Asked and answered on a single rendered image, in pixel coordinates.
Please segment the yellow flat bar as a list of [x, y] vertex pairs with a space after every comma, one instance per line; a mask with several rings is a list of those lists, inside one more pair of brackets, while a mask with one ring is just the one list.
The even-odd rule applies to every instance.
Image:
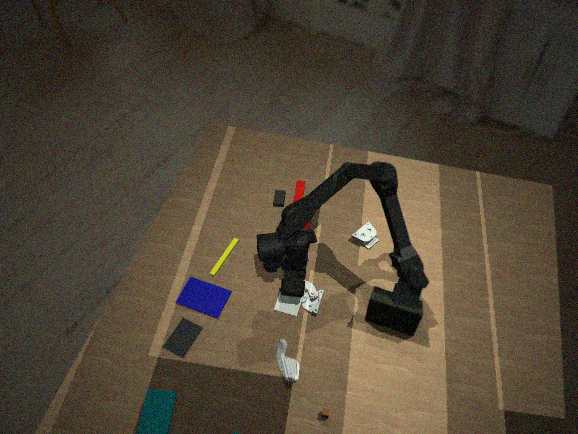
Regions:
[[217, 274], [217, 272], [219, 271], [221, 266], [224, 264], [224, 262], [226, 261], [226, 259], [230, 255], [230, 253], [233, 251], [233, 249], [235, 248], [235, 246], [237, 245], [238, 242], [239, 242], [239, 239], [237, 239], [237, 238], [233, 239], [233, 241], [230, 243], [230, 245], [228, 246], [226, 251], [223, 253], [221, 258], [218, 260], [218, 262], [214, 266], [214, 268], [211, 270], [210, 275], [215, 277], [215, 275]]

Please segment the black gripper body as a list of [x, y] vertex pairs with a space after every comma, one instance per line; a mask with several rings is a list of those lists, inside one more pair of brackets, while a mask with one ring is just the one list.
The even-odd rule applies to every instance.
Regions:
[[[286, 267], [288, 270], [288, 277], [282, 278], [280, 293], [285, 296], [303, 297], [305, 289], [305, 281], [302, 280], [304, 271], [306, 271], [307, 256], [301, 259], [291, 258], [287, 252], [285, 254]], [[300, 278], [300, 279], [296, 279]]]

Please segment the blue flat rectangular plate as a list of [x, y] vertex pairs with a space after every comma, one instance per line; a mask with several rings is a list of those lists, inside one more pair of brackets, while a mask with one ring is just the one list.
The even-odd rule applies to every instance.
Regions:
[[232, 291], [190, 277], [175, 304], [219, 318]]

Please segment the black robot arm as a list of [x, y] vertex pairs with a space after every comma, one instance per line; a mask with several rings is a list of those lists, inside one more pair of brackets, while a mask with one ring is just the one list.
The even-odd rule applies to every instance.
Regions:
[[317, 238], [314, 230], [301, 229], [320, 206], [354, 178], [369, 180], [381, 200], [394, 244], [394, 251], [389, 256], [392, 267], [400, 277], [395, 284], [392, 299], [395, 304], [418, 310], [422, 290], [430, 282], [424, 272], [424, 264], [411, 244], [397, 196], [397, 170], [390, 163], [343, 163], [310, 194], [283, 209], [276, 232], [256, 235], [259, 261], [263, 261], [267, 272], [276, 272], [279, 267], [287, 270], [286, 252], [294, 259], [305, 257], [309, 244], [316, 243]]

